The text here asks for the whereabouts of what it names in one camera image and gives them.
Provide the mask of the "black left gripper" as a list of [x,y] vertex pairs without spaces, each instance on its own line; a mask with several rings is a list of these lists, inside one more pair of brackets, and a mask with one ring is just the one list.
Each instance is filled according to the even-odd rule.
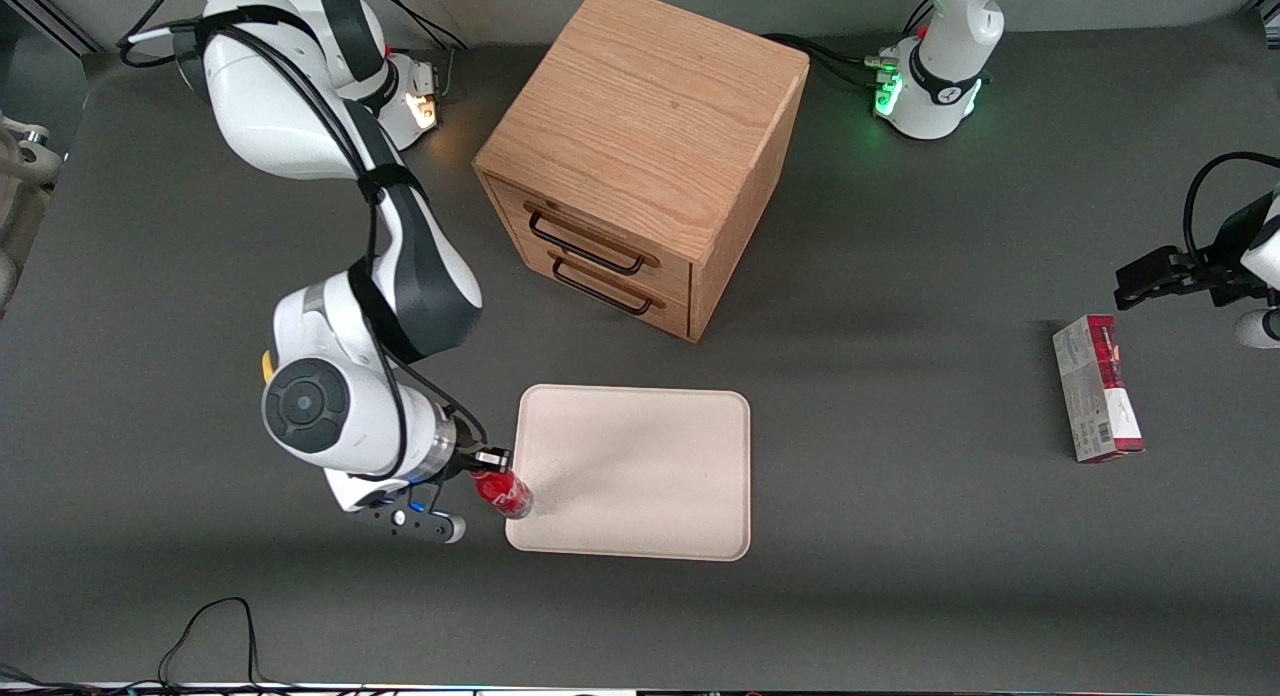
[[[1207,248],[1198,248],[1213,307],[1224,308],[1240,299],[1267,299],[1277,303],[1277,287],[1243,266],[1242,258],[1253,248],[1260,234],[1277,235],[1277,226],[1265,226],[1274,216],[1274,200],[1254,200],[1226,217]],[[1161,246],[1140,258],[1116,269],[1115,307],[1132,310],[1164,296],[1189,296],[1197,292],[1194,260],[1175,246]]]

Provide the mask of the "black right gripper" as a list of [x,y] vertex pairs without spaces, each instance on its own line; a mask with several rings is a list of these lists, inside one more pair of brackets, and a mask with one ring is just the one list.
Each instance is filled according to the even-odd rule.
[[512,463],[509,449],[486,447],[484,441],[465,441],[454,449],[454,476],[465,472],[507,473]]

